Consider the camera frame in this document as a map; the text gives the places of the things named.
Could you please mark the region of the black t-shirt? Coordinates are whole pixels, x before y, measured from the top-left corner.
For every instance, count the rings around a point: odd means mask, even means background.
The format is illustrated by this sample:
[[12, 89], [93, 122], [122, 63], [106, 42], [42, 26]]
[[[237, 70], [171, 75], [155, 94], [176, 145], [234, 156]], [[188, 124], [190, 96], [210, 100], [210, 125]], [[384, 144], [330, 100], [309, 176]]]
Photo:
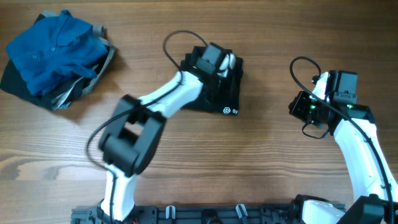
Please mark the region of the black t-shirt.
[[[186, 54], [185, 58], [180, 62], [180, 68], [184, 71], [192, 73], [189, 66], [189, 60], [191, 59], [192, 53]], [[243, 76], [243, 59], [241, 57], [236, 57], [236, 65], [232, 71], [228, 73], [228, 76], [232, 78], [232, 85], [231, 85], [231, 99], [221, 102], [214, 102], [209, 103], [206, 102], [203, 95], [203, 86], [200, 90], [200, 94], [197, 99], [187, 103], [183, 106], [184, 109], [187, 110], [197, 110], [197, 111], [205, 111], [209, 113], [221, 113], [221, 114], [228, 114], [236, 116], [239, 110], [239, 94], [240, 94], [240, 86], [241, 86], [241, 79]]]

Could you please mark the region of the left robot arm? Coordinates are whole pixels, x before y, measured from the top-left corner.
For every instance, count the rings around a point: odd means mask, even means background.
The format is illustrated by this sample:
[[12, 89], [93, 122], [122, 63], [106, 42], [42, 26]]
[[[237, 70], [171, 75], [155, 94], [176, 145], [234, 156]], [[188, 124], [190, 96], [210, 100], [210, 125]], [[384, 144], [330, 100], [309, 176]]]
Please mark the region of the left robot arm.
[[133, 211], [137, 176], [154, 157], [167, 119], [195, 101], [202, 88], [196, 76], [184, 71], [149, 95], [121, 98], [113, 117], [100, 127], [107, 171], [106, 195], [99, 205], [102, 221], [122, 223]]

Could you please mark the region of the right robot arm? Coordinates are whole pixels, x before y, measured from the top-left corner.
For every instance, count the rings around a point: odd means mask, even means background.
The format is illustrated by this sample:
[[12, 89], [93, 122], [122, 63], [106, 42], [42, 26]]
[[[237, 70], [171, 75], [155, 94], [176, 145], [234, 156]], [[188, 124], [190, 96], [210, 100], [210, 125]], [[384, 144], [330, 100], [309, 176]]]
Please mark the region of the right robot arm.
[[377, 128], [367, 106], [317, 101], [301, 91], [289, 113], [306, 125], [327, 124], [339, 145], [353, 187], [354, 204], [342, 212], [329, 202], [306, 199], [301, 208], [305, 223], [397, 223], [397, 182], [377, 139]]

